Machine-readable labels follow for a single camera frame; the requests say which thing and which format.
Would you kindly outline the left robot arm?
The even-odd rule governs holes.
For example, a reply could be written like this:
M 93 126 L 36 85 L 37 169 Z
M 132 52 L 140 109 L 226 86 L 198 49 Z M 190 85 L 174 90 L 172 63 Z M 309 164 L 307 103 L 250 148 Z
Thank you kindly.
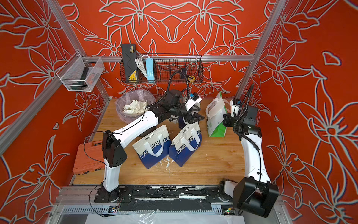
M 146 106 L 144 114 L 138 119 L 114 132 L 107 130 L 103 133 L 105 173 L 96 193 L 95 203 L 113 203 L 119 200 L 119 175 L 121 166 L 127 159 L 125 148 L 135 138 L 173 116 L 183 117 L 190 124 L 204 120 L 198 113 L 200 108 L 197 106 L 202 98 L 198 93 L 192 93 L 189 87 L 186 92 L 186 99 L 183 100 L 182 91 L 167 89 L 158 101 Z

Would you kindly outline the small navy paper bag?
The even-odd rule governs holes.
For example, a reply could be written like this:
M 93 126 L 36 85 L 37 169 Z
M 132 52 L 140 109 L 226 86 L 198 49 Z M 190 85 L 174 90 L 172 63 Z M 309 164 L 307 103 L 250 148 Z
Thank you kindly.
M 200 111 L 200 103 L 194 105 L 189 111 L 192 112 L 192 115 L 194 114 L 194 112 L 198 113 Z M 187 123 L 183 120 L 183 118 L 179 117 L 179 128 L 183 129 L 186 125 Z

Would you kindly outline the green and white tote bag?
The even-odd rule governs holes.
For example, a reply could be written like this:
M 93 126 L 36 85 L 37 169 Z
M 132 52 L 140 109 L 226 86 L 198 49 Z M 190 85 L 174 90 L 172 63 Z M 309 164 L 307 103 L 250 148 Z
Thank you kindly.
M 217 96 L 206 107 L 206 121 L 208 136 L 211 138 L 224 138 L 227 127 L 223 125 L 224 115 L 227 114 L 225 100 L 222 93 Z

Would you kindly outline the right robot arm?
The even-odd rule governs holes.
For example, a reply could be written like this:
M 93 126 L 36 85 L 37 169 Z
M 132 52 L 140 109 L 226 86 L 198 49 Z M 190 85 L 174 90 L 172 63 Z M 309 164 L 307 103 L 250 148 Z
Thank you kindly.
M 262 131 L 256 125 L 258 108 L 249 105 L 254 89 L 251 85 L 244 100 L 235 99 L 233 112 L 223 116 L 223 125 L 232 127 L 239 136 L 245 162 L 245 175 L 240 182 L 223 179 L 219 185 L 219 197 L 231 200 L 235 214 L 245 211 L 260 217 L 268 217 L 279 196 L 265 168 L 262 153 Z

